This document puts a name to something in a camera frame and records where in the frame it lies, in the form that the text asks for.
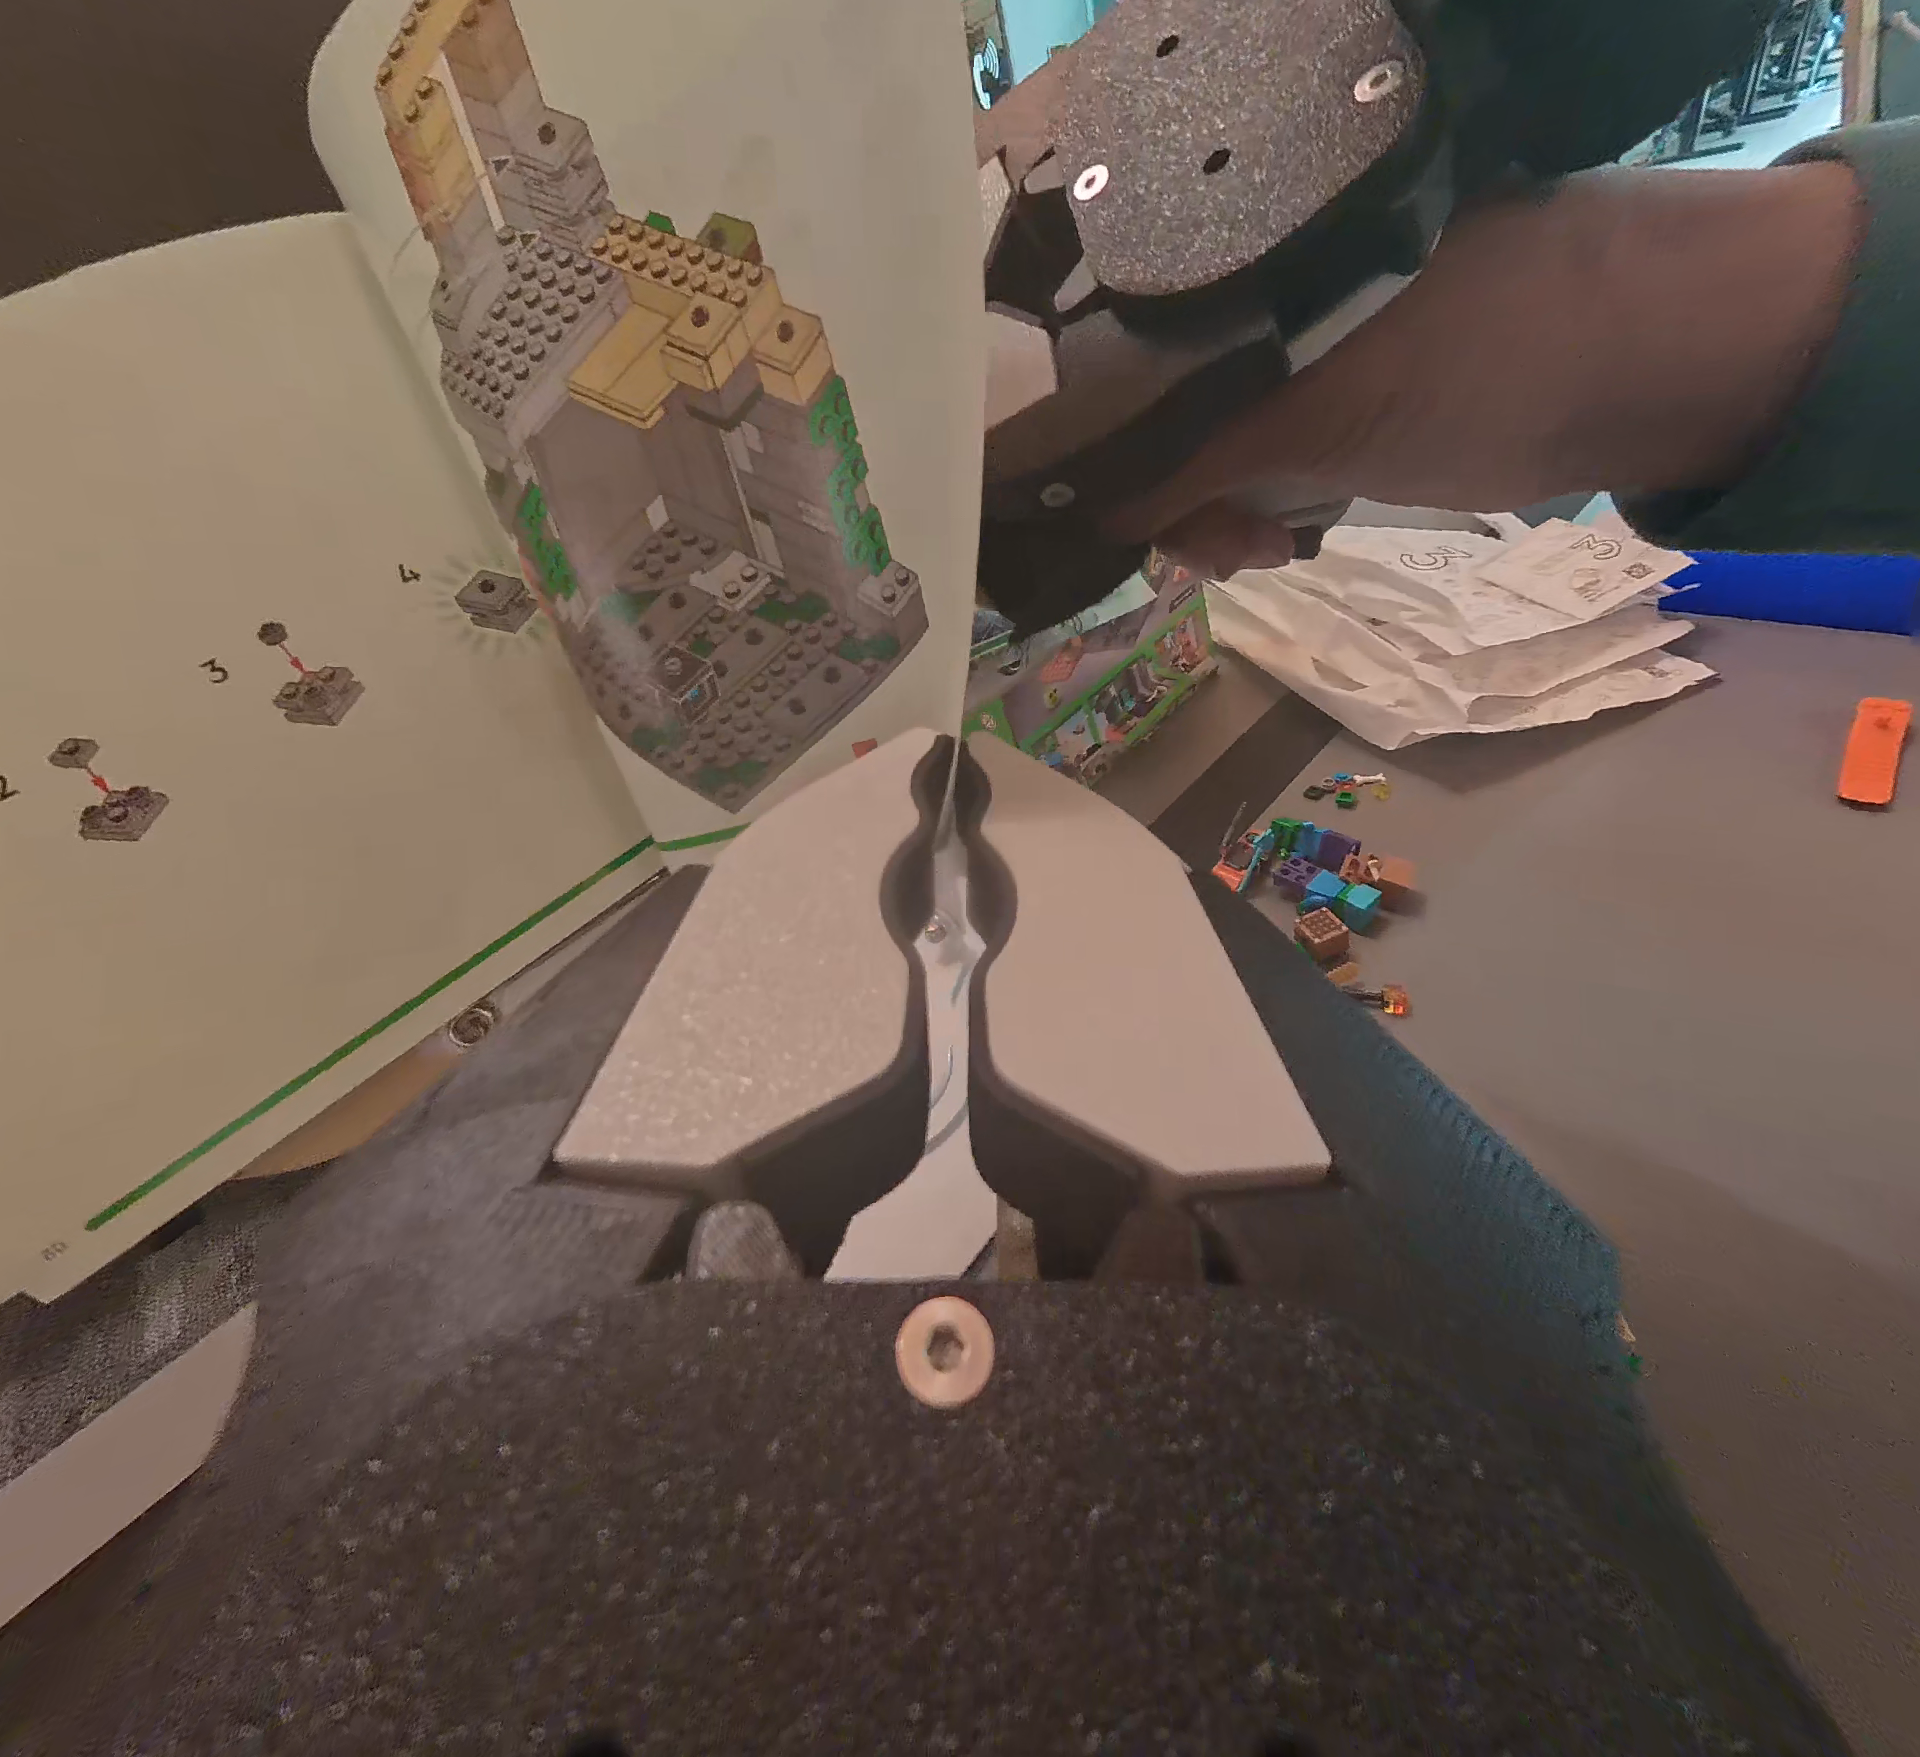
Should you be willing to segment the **open instruction booklet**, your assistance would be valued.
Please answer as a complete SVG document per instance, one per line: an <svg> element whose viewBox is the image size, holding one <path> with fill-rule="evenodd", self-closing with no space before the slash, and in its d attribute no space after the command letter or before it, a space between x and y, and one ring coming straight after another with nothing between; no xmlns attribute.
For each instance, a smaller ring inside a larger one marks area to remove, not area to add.
<svg viewBox="0 0 1920 1757"><path fill-rule="evenodd" d="M3 302L3 1300L960 730L960 0L352 0L342 209Z"/></svg>

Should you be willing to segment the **person's right hand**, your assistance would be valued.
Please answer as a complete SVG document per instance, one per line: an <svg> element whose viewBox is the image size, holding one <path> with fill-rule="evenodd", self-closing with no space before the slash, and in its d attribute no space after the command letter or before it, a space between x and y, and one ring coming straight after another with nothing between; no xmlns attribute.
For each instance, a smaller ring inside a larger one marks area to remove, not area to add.
<svg viewBox="0 0 1920 1757"><path fill-rule="evenodd" d="M1464 215L1425 272L1107 526L1215 576L1281 507L1506 514L1740 473L1840 325L1866 222L1840 159L1591 172Z"/></svg>

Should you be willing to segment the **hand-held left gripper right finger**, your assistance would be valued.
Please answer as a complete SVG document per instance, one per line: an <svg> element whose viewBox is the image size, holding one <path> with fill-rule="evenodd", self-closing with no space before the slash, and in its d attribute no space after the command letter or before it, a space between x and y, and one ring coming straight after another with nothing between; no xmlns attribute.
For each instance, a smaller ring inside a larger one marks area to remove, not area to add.
<svg viewBox="0 0 1920 1757"><path fill-rule="evenodd" d="M1187 865L1127 809L991 735L956 755L980 953L970 981L971 1162L1088 1279L1138 1213L1315 1192L1331 1150Z"/></svg>

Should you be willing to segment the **black backdrop board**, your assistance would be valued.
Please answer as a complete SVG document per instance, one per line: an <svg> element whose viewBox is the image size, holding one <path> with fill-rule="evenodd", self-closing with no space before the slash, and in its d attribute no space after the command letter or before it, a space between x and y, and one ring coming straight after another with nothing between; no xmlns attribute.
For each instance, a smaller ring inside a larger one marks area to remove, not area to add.
<svg viewBox="0 0 1920 1757"><path fill-rule="evenodd" d="M307 72L348 0L3 0L3 295L338 209Z"/></svg>

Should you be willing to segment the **green toy set box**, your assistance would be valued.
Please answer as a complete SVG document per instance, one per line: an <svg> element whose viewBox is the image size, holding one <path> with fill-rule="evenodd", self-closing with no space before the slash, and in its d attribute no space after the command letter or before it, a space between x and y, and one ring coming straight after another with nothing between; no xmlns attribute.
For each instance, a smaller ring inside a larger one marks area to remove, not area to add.
<svg viewBox="0 0 1920 1757"><path fill-rule="evenodd" d="M1215 672L1204 585L1151 550L1098 605L1027 640L976 610L964 735L1094 784Z"/></svg>

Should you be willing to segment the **orange brick separator tool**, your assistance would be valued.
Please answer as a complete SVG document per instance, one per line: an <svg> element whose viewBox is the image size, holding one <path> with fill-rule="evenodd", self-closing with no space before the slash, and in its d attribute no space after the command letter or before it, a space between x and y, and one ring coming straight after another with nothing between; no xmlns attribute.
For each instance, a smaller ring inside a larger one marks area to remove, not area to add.
<svg viewBox="0 0 1920 1757"><path fill-rule="evenodd" d="M1896 799L1913 704L1894 697L1866 697L1854 707L1837 771L1837 804L1849 809L1889 809Z"/></svg>

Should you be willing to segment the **white paper bag pile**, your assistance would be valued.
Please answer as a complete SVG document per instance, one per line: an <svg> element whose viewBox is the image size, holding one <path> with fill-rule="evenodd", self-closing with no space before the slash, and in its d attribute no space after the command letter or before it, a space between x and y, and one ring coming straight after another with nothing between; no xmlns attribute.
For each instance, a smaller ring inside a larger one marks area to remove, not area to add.
<svg viewBox="0 0 1920 1757"><path fill-rule="evenodd" d="M1374 749L1569 727L1715 681L1666 597L1692 558L1616 514L1357 526L1205 587L1212 637Z"/></svg>

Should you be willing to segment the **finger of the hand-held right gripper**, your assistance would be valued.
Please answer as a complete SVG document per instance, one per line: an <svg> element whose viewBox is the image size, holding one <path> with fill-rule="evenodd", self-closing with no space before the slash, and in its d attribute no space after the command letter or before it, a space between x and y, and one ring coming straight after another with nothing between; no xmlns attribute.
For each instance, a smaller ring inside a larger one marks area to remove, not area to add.
<svg viewBox="0 0 1920 1757"><path fill-rule="evenodd" d="M1060 389L1051 334L1021 309L987 309L984 430L1021 419L1051 402Z"/></svg>

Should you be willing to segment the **green purple toy figure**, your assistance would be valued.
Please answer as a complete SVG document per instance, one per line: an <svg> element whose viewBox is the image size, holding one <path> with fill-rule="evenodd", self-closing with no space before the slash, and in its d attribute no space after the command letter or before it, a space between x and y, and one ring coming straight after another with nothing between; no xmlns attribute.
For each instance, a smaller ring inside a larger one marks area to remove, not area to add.
<svg viewBox="0 0 1920 1757"><path fill-rule="evenodd" d="M1317 828L1307 818L1268 821L1268 886L1295 911L1331 912L1345 931L1371 933L1382 911L1387 861L1354 836Z"/></svg>

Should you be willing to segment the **blue plastic bin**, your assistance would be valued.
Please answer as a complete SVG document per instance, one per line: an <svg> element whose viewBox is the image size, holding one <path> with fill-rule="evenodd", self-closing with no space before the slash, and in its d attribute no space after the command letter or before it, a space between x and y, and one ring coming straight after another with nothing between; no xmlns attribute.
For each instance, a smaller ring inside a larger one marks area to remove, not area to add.
<svg viewBox="0 0 1920 1757"><path fill-rule="evenodd" d="M1692 550L1660 597L1668 615L1917 634L1917 558Z"/></svg>

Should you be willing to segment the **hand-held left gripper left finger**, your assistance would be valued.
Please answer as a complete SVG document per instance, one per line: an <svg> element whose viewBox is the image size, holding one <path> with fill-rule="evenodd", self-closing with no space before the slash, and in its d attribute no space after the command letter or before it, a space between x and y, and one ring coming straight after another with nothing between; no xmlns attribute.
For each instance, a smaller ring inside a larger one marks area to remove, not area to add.
<svg viewBox="0 0 1920 1757"><path fill-rule="evenodd" d="M549 1169L750 1200L810 1279L924 1155L914 953L953 740L910 730L753 818L708 866Z"/></svg>

